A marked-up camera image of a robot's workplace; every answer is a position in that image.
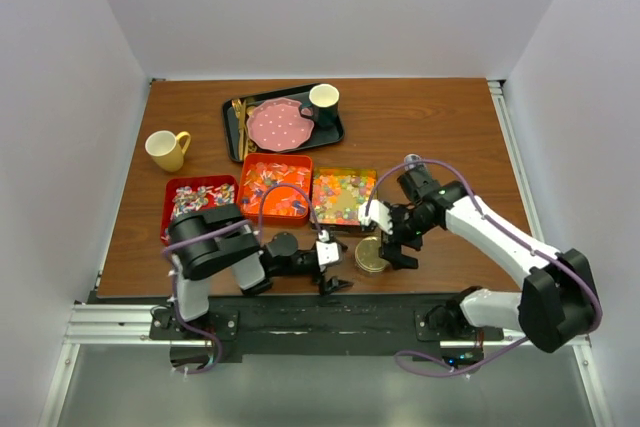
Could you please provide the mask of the gold jar lid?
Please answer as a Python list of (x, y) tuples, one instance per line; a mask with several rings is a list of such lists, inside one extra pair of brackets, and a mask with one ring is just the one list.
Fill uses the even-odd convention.
[(361, 261), (381, 259), (379, 249), (381, 239), (378, 236), (369, 236), (362, 239), (356, 246), (354, 258)]

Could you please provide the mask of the clear plastic jar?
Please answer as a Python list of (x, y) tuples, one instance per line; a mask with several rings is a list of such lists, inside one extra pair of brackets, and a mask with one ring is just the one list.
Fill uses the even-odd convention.
[(379, 276), (389, 268), (390, 264), (384, 259), (361, 261), (356, 260), (356, 267), (362, 275)]

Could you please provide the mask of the gold tin of gummies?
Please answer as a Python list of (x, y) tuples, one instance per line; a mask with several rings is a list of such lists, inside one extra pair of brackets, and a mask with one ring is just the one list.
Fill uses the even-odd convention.
[(312, 206), (320, 226), (347, 234), (374, 232), (374, 225), (360, 224), (358, 211), (368, 201), (376, 181), (373, 169), (315, 168)]

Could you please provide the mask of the metal scoop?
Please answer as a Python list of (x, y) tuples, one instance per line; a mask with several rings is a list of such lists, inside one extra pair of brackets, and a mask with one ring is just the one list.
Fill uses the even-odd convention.
[(404, 169), (405, 170), (410, 170), (416, 167), (421, 167), (422, 163), (421, 163), (422, 157), (418, 154), (408, 154), (404, 157)]

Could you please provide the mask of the orange tin of lollipops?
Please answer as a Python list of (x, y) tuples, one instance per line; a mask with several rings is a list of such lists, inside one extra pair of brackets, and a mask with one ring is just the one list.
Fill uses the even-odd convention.
[(247, 218), (258, 221), (264, 193), (278, 184), (293, 185), (277, 188), (267, 196), (263, 223), (303, 226), (309, 220), (306, 198), (311, 194), (312, 177), (313, 161), (308, 156), (251, 153), (243, 163), (237, 204)]

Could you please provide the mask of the red tin of candies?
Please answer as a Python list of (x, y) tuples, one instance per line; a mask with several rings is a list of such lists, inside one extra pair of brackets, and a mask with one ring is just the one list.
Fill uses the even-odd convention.
[(180, 177), (165, 187), (160, 241), (167, 245), (169, 224), (184, 214), (235, 203), (239, 187), (231, 175)]

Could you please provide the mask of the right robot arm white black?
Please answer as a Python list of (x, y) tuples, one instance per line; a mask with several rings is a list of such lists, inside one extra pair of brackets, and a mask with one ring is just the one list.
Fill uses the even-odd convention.
[(430, 328), (459, 340), (481, 328), (516, 330), (552, 353), (600, 327), (602, 306), (584, 254), (562, 252), (525, 234), (495, 213), (462, 175), (443, 185), (426, 165), (414, 160), (396, 167), (406, 203), (369, 198), (360, 208), (360, 223), (381, 231), (380, 257), (395, 269), (415, 269), (418, 260), (403, 254), (403, 248), (420, 250), (424, 235), (441, 228), (481, 251), (520, 289), (469, 287), (426, 314)]

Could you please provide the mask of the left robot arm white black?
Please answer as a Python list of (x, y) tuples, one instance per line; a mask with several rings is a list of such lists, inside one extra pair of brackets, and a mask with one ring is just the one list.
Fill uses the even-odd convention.
[(326, 229), (309, 249), (300, 248), (289, 232), (263, 244), (239, 207), (229, 204), (182, 215), (169, 224), (168, 233), (164, 255), (172, 264), (171, 325), (185, 339), (205, 332), (209, 279), (227, 269), (245, 296), (268, 291), (275, 277), (308, 276), (322, 296), (353, 286), (351, 281), (327, 276), (330, 267), (342, 262), (348, 247)]

